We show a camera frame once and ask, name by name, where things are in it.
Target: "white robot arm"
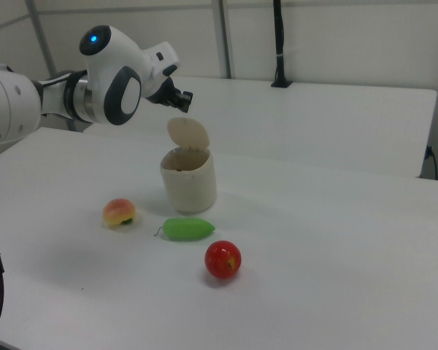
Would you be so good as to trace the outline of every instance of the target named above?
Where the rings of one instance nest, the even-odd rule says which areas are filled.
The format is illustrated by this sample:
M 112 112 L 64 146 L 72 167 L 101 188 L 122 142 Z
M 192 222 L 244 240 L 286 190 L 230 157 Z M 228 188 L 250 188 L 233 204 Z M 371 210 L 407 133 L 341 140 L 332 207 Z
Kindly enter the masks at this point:
M 32 133 L 42 114 L 122 125 L 141 97 L 188 111 L 193 94 L 174 87 L 170 75 L 180 63 L 169 43 L 141 50 L 116 28 L 97 26 L 81 39 L 80 52 L 86 70 L 47 81 L 31 81 L 0 65 L 0 143 Z

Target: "apple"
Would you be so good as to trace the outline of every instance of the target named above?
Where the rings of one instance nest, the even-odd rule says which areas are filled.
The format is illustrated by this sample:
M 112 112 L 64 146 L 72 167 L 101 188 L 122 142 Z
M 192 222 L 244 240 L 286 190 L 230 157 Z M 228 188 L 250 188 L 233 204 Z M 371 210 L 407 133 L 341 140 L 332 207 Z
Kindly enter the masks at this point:
M 217 241 L 210 245 L 204 255 L 207 270 L 218 279 L 230 279 L 242 264 L 239 249 L 229 241 Z

